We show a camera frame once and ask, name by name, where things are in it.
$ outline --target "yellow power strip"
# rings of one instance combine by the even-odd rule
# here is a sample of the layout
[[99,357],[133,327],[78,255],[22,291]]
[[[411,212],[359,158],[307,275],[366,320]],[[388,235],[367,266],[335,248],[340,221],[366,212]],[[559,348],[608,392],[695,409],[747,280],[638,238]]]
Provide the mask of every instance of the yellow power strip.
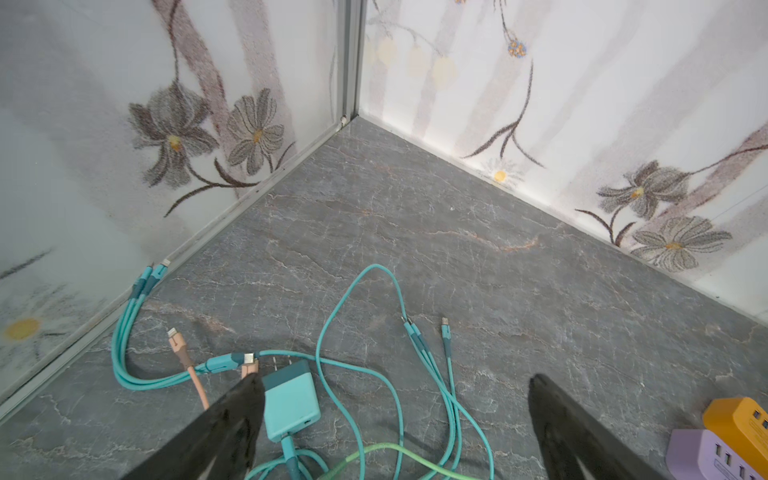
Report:
[[768,413],[757,402],[713,400],[704,412],[704,426],[719,436],[760,476],[768,478]]

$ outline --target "printed flower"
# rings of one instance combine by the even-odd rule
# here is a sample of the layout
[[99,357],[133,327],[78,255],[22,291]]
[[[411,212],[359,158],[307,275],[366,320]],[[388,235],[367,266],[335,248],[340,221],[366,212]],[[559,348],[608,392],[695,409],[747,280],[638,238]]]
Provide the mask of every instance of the printed flower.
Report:
[[384,37],[379,42],[379,47],[376,49],[376,54],[379,56],[379,60],[389,67],[397,56],[397,44],[395,40],[390,37]]
[[733,238],[730,233],[712,230],[712,222],[702,217],[670,218],[659,233],[639,230],[632,234],[645,247],[632,254],[672,273],[699,266],[690,252],[711,253],[723,248],[723,242]]
[[528,50],[525,48],[523,42],[518,41],[517,38],[513,38],[507,46],[507,51],[510,55],[517,58],[523,58]]
[[262,88],[255,102],[250,95],[235,102],[227,128],[240,143],[227,158],[230,165],[247,161],[246,170],[253,175],[264,165],[265,158],[272,163],[272,153],[283,145],[283,125],[271,124],[276,112],[277,102],[270,98],[269,88]]
[[437,90],[450,87],[457,76],[456,64],[450,57],[440,57],[435,60],[435,64],[432,66],[432,81],[435,82]]
[[479,170],[484,177],[491,178],[497,184],[509,188],[516,188],[518,183],[523,180],[520,172],[515,170],[512,165],[497,157],[492,157],[481,162]]
[[152,94],[147,106],[128,105],[137,132],[135,148],[160,146],[157,163],[144,174],[150,187],[163,179],[172,188],[190,182],[190,157],[209,154],[219,146],[200,128],[210,113],[205,100],[178,82]]
[[688,192],[688,175],[677,168],[659,168],[656,160],[624,177],[629,181],[629,187],[602,187],[598,190],[598,195],[604,197],[600,208],[608,213],[631,205],[639,217],[649,220],[656,213],[660,201],[678,202]]
[[413,45],[408,53],[408,75],[421,78],[427,73],[428,68],[427,54],[418,45]]
[[0,296],[0,379],[16,380],[26,373],[103,305],[65,285],[4,292]]

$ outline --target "purple power strip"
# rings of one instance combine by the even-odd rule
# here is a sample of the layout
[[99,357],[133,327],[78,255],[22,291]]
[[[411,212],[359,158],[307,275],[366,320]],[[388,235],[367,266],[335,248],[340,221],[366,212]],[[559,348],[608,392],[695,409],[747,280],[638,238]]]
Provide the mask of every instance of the purple power strip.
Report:
[[677,480],[763,480],[709,430],[673,430],[667,468]]

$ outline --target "cable bundle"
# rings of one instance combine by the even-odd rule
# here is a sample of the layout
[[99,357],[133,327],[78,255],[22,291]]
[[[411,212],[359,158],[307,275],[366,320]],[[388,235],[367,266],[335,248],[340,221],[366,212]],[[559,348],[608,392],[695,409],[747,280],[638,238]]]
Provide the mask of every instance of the cable bundle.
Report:
[[[131,390],[160,389],[167,386],[178,385],[179,383],[185,382],[190,378],[190,374],[188,372],[183,372],[183,373],[178,373],[177,375],[165,377],[163,379],[144,380],[144,379],[138,379],[136,377],[131,376],[125,369],[125,349],[127,346],[128,336],[131,333],[131,327],[133,326],[136,316],[139,313],[139,309],[141,308],[141,305],[146,300],[147,295],[152,290],[154,285],[165,274],[166,269],[167,269],[167,263],[164,263],[156,267],[155,269],[152,269],[151,267],[147,267],[144,273],[142,273],[142,275],[137,279],[136,283],[134,284],[134,290],[133,290],[133,293],[131,294],[131,298],[128,301],[128,305],[125,309],[125,312],[123,313],[123,316],[120,318],[120,321],[118,322],[118,326],[112,337],[112,366],[113,366],[115,377],[118,379],[118,382],[122,386]],[[402,314],[403,327],[406,329],[406,332],[408,333],[408,338],[410,339],[413,349],[416,351],[416,354],[419,357],[419,360],[421,361],[423,366],[426,368],[429,376],[432,377],[432,380],[438,386],[438,389],[440,390],[440,395],[443,399],[443,403],[445,404],[445,413],[448,416],[448,421],[449,421],[449,440],[445,448],[445,453],[437,462],[437,464],[431,463],[423,459],[419,455],[413,452],[410,452],[408,449],[406,449],[403,446],[404,426],[403,426],[402,407],[400,405],[400,399],[397,396],[397,391],[395,390],[395,387],[384,375],[371,369],[350,365],[344,362],[338,362],[336,360],[326,359],[320,356],[320,349],[323,344],[323,338],[325,337],[331,322],[336,318],[336,314],[344,305],[347,298],[349,298],[349,295],[355,289],[355,287],[360,282],[360,280],[370,270],[374,270],[374,269],[382,270],[394,282],[395,289],[397,291],[397,297],[400,302],[400,311]],[[347,456],[338,465],[334,466],[331,469],[328,469],[328,466],[326,465],[326,463],[315,452],[312,452],[310,450],[302,450],[302,449],[296,450],[297,455],[308,456],[314,459],[315,462],[318,463],[318,465],[324,472],[323,475],[318,480],[330,480],[331,478],[336,477],[349,463],[354,462],[355,460],[359,460],[360,462],[359,478],[360,480],[363,480],[366,475],[365,454],[368,452],[373,452],[375,450],[380,450],[380,449],[392,449],[398,452],[397,465],[395,468],[395,474],[393,476],[393,480],[398,480],[399,478],[400,469],[402,467],[403,455],[413,458],[417,462],[431,469],[431,472],[424,475],[422,477],[422,480],[429,480],[437,474],[444,475],[446,478],[456,478],[457,480],[478,480],[476,478],[469,477],[467,475],[461,475],[459,473],[455,473],[455,470],[458,467],[458,464],[462,455],[462,431],[461,431],[459,413],[461,413],[464,417],[467,418],[467,420],[469,420],[470,424],[472,424],[472,427],[474,427],[475,431],[480,435],[480,439],[482,440],[483,445],[485,446],[485,450],[488,453],[488,467],[490,469],[488,478],[489,480],[493,480],[494,478],[493,451],[491,450],[491,446],[488,443],[488,439],[485,437],[485,434],[483,433],[482,429],[477,424],[477,422],[472,418],[469,412],[467,412],[467,410],[456,399],[455,382],[453,379],[453,366],[451,361],[451,357],[452,357],[451,330],[448,325],[448,321],[445,318],[443,319],[443,322],[442,322],[442,338],[443,338],[443,346],[445,350],[445,359],[448,367],[449,380],[447,384],[443,379],[442,374],[440,373],[437,367],[435,357],[432,355],[432,352],[430,351],[429,346],[427,345],[427,342],[424,339],[423,335],[419,331],[419,328],[406,315],[406,305],[405,305],[405,302],[403,301],[402,292],[400,290],[400,285],[398,284],[397,279],[392,274],[392,272],[387,270],[384,266],[381,266],[379,264],[373,264],[365,268],[357,276],[357,278],[355,278],[355,280],[349,286],[349,289],[347,289],[346,293],[344,293],[344,296],[336,305],[336,308],[333,309],[333,311],[331,312],[330,316],[328,317],[328,320],[326,320],[325,324],[323,325],[323,329],[321,330],[320,335],[317,339],[317,347],[315,348],[314,355],[310,355],[307,353],[300,353],[300,352],[291,352],[289,350],[263,350],[259,352],[259,356],[292,356],[292,357],[299,357],[299,358],[308,359],[308,360],[314,360],[317,367],[317,374],[318,374],[318,377],[320,377],[320,382],[323,384],[323,388],[326,390],[326,392],[328,393],[328,396],[331,398],[331,400],[333,400],[333,403],[336,404],[336,406],[339,408],[341,413],[344,415],[344,417],[347,419],[350,426],[352,427],[352,431],[355,435],[355,440],[357,442],[357,447],[358,447],[357,452]],[[232,353],[228,356],[216,357],[215,359],[211,359],[204,364],[195,366],[194,370],[195,372],[198,372],[198,373],[210,373],[210,372],[223,371],[225,369],[237,368],[239,365],[243,364],[243,361],[240,360],[240,357],[242,356],[243,356],[242,353],[241,354]],[[336,397],[336,395],[333,393],[330,386],[328,385],[328,382],[326,381],[325,373],[323,372],[323,365],[338,366],[344,369],[352,370],[354,372],[365,373],[368,375],[375,376],[377,379],[384,382],[384,384],[387,386],[389,391],[392,393],[392,397],[395,400],[395,407],[397,409],[398,427],[399,427],[399,439],[397,444],[385,442],[385,443],[376,443],[374,445],[369,445],[367,447],[363,445],[362,435],[360,434],[360,430],[357,424],[355,423],[355,420],[352,418],[352,416],[349,414],[349,411],[347,411],[347,409],[339,401],[339,399]],[[451,464],[450,468],[445,468],[445,464],[450,459],[451,454],[454,454],[453,463]],[[283,456],[281,458],[276,458],[271,462],[266,462],[261,465],[258,465],[256,468],[248,472],[245,480],[251,480],[258,474],[261,474],[258,480],[264,480],[278,465],[283,465],[285,463],[286,463],[286,459]],[[308,470],[306,469],[306,466],[304,466],[301,462],[299,462],[299,470],[301,471],[302,475],[304,475],[306,480],[312,480]]]

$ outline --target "green cable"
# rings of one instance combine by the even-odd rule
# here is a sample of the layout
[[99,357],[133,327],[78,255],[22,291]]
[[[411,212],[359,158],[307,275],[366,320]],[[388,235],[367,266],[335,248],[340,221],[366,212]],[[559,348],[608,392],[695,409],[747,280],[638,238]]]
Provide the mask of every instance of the green cable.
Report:
[[[402,452],[406,454],[408,457],[413,458],[418,463],[424,465],[427,468],[430,468],[439,474],[445,475],[448,478],[454,478],[455,480],[481,480],[480,478],[476,477],[470,477],[468,475],[462,475],[460,473],[451,472],[450,470],[446,470],[445,468],[435,465],[434,463],[430,462],[429,460],[426,460],[425,458],[420,457],[419,455],[411,452],[405,447],[401,447],[400,445],[396,445],[394,443],[376,443],[374,445],[367,446],[363,449],[364,453],[373,452],[375,450],[381,450],[381,449],[391,449],[391,450],[397,450],[398,452]],[[338,465],[331,468],[329,472],[324,473],[320,478],[317,480],[331,480],[331,478],[335,478],[341,471],[349,464],[354,462],[356,459],[358,459],[360,455],[360,452],[355,452],[348,456],[347,458],[343,459]]]

